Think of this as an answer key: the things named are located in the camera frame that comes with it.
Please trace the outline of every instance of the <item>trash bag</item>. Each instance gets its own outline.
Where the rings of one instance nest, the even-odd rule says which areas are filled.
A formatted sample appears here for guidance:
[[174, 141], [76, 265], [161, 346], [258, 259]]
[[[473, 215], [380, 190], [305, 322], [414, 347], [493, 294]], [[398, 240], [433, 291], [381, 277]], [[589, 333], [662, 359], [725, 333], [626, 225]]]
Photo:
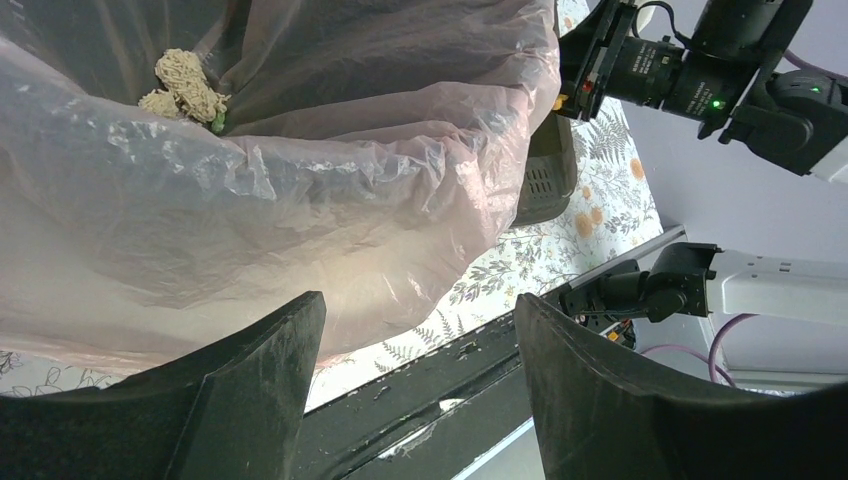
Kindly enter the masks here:
[[[321, 358], [422, 322], [515, 216], [553, 0], [0, 4], [0, 348], [131, 373], [324, 292]], [[146, 113], [168, 48], [223, 137]]]

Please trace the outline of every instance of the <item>purple cable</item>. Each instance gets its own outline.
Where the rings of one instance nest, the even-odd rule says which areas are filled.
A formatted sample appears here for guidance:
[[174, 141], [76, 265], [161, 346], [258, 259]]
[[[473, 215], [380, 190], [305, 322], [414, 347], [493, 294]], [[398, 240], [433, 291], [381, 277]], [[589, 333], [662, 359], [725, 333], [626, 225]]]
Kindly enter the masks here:
[[756, 317], [756, 315], [750, 313], [736, 315], [718, 330], [716, 338], [713, 339], [713, 344], [710, 347], [710, 357], [707, 360], [707, 367], [710, 369], [710, 380], [714, 382], [718, 381], [718, 375], [716, 375], [716, 371], [719, 367], [716, 365], [716, 358], [718, 357], [718, 348], [721, 344], [721, 339], [723, 339], [724, 336], [727, 335], [727, 332], [729, 332], [731, 328], [735, 327], [736, 325], [739, 325], [740, 322], [743, 322], [751, 317]]
[[[659, 351], [659, 350], [676, 350], [678, 352], [688, 353], [689, 355], [692, 355], [694, 357], [698, 357], [699, 359], [701, 359], [702, 362], [706, 363], [707, 365], [709, 365], [709, 363], [710, 363], [710, 361], [709, 361], [709, 359], [707, 358], [706, 355], [704, 355], [704, 354], [702, 354], [702, 353], [700, 353], [697, 350], [694, 350], [692, 348], [684, 347], [683, 345], [657, 345], [655, 347], [646, 348], [642, 352], [642, 355], [647, 355], [651, 352], [656, 352], [656, 351]], [[724, 377], [725, 380], [727, 380], [728, 385], [730, 385], [731, 387], [736, 386], [736, 384], [733, 382], [733, 379], [730, 378], [730, 374], [728, 374], [723, 368], [716, 366], [716, 370], [718, 370], [718, 373], [722, 377]], [[710, 375], [710, 380], [712, 380], [713, 383], [718, 383], [718, 379], [712, 378], [712, 375]]]
[[812, 63], [809, 63], [809, 62], [805, 61], [803, 58], [799, 57], [798, 55], [795, 55], [794, 53], [792, 53], [791, 50], [787, 50], [783, 54], [783, 58], [785, 58], [787, 62], [791, 63], [792, 65], [795, 65], [798, 68], [801, 68], [801, 69], [804, 69], [804, 70], [811, 70], [813, 72], [831, 77], [831, 78], [836, 79], [836, 80], [848, 82], [848, 76], [845, 76], [845, 75], [842, 75], [842, 74], [836, 73], [836, 72], [831, 72], [830, 70], [827, 70], [827, 69], [821, 68], [819, 66], [813, 65]]

